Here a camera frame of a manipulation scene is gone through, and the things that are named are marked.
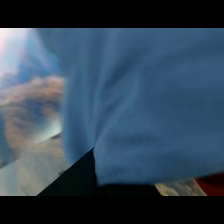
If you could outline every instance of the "person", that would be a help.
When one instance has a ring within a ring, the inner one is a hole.
[[[97,186],[224,170],[224,29],[38,28],[66,75],[65,157]]]

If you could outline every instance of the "blue fabric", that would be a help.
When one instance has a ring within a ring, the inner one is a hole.
[[[67,77],[70,164],[100,185],[224,170],[224,29],[39,29]]]

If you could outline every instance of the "black pants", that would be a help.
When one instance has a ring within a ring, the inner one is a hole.
[[[93,150],[70,167],[38,196],[161,196],[153,185],[98,187]]]

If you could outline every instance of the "blurry brown object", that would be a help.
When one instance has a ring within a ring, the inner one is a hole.
[[[0,91],[5,135],[17,156],[32,145],[35,126],[40,122],[39,117],[58,119],[57,108],[63,97],[63,88],[64,79],[51,75],[46,78],[33,76],[28,83]]]

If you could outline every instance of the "red object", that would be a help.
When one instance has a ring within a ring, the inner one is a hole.
[[[207,196],[224,196],[224,173],[196,179]]]

